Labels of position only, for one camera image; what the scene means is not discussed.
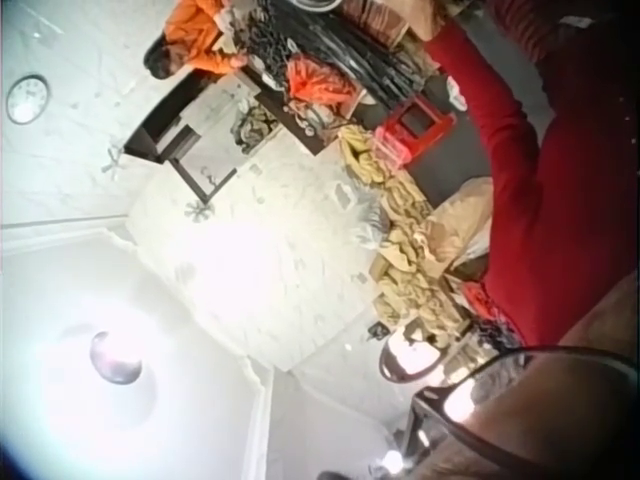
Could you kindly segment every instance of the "hand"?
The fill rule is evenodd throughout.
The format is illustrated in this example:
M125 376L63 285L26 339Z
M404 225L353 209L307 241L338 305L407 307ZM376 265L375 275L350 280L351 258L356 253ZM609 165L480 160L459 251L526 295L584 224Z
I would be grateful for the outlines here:
M249 62L249 57L243 53L231 57L231 68L237 69L244 67Z
M448 19L447 8L440 0L382 0L402 17L423 41L435 37Z

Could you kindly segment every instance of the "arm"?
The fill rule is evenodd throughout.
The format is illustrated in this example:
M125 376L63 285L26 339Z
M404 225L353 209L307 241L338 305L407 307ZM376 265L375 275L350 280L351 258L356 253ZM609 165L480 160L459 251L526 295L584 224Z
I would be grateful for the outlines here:
M535 177L539 148L536 132L521 104L453 21L425 47L455 79L467 101L469 115L489 155L496 205L511 205L530 213L540 195Z
M235 70L231 66L231 59L235 55L227 55L221 52L208 52L189 60L189 65L198 70L207 70L209 72L224 75Z

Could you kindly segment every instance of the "wall clock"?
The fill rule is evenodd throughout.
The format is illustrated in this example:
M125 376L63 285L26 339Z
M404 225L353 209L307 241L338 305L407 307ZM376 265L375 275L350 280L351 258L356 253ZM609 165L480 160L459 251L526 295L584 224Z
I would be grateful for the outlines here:
M27 75L12 85L7 94L7 116L17 125L37 119L49 103L49 84L41 75Z

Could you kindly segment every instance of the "crumpled fabric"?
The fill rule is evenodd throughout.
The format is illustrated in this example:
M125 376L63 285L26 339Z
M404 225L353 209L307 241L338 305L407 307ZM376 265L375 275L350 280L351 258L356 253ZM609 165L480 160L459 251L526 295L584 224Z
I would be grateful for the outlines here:
M356 88L337 68L302 54L287 64L289 94L307 103L335 106L353 98Z

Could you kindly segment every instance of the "beige cloth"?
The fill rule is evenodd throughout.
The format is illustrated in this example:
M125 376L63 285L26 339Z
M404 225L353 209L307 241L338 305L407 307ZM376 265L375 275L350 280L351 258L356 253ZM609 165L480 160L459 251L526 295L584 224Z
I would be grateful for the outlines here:
M424 271L434 279L464 255L471 241L486 233L493 213L493 182L489 177L473 178L414 231L424 251Z

